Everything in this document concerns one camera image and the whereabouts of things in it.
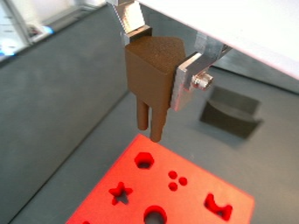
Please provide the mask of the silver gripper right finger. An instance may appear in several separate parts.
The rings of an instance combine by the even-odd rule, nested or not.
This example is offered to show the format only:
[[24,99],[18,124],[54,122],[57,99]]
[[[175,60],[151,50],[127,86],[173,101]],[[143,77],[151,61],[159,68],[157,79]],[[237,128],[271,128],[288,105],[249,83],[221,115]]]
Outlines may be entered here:
[[211,65],[225,55],[231,47],[197,32],[193,44],[196,52],[177,66],[172,85],[171,108],[179,111],[192,98],[195,89],[205,90],[212,83]]

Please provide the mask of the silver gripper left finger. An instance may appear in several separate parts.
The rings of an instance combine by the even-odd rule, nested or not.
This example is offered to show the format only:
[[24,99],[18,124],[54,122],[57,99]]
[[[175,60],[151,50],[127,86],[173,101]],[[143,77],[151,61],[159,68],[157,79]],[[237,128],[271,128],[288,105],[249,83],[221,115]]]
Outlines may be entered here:
[[120,24],[120,37],[127,46],[141,37],[152,35],[152,27],[145,24],[140,3],[136,0],[107,0]]

